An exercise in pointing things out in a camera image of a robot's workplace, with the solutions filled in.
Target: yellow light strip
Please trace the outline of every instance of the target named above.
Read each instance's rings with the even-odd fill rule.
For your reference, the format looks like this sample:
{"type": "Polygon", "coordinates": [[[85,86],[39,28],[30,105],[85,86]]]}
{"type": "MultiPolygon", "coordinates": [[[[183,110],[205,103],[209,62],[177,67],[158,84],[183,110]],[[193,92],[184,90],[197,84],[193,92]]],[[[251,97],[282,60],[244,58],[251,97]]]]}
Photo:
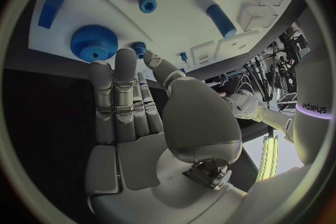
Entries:
{"type": "Polygon", "coordinates": [[[270,170],[270,176],[274,177],[277,172],[277,164],[278,164],[278,136],[274,139],[274,152],[273,152],[273,161],[272,161],[272,169],[270,170]]]}
{"type": "Polygon", "coordinates": [[[268,138],[265,171],[264,171],[262,180],[268,179],[270,177],[270,171],[272,169],[272,162],[273,162],[273,152],[274,152],[274,138],[269,137],[268,138]]]}
{"type": "Polygon", "coordinates": [[[264,137],[262,159],[260,160],[260,168],[258,171],[258,175],[256,176],[256,182],[261,181],[261,179],[263,178],[267,158],[267,149],[268,149],[268,138],[264,137]]]}

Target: purple light strip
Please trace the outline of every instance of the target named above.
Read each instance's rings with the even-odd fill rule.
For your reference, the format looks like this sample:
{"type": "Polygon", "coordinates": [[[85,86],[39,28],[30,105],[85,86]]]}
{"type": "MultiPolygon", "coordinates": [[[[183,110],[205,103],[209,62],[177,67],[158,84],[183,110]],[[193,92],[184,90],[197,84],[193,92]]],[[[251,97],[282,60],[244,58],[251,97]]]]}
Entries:
{"type": "Polygon", "coordinates": [[[314,118],[318,118],[318,119],[332,119],[333,118],[330,114],[325,114],[325,115],[313,114],[313,112],[311,112],[310,110],[306,110],[306,109],[301,108],[298,104],[296,104],[296,109],[298,111],[300,111],[301,113],[304,113],[308,116],[313,116],[314,118]]]}

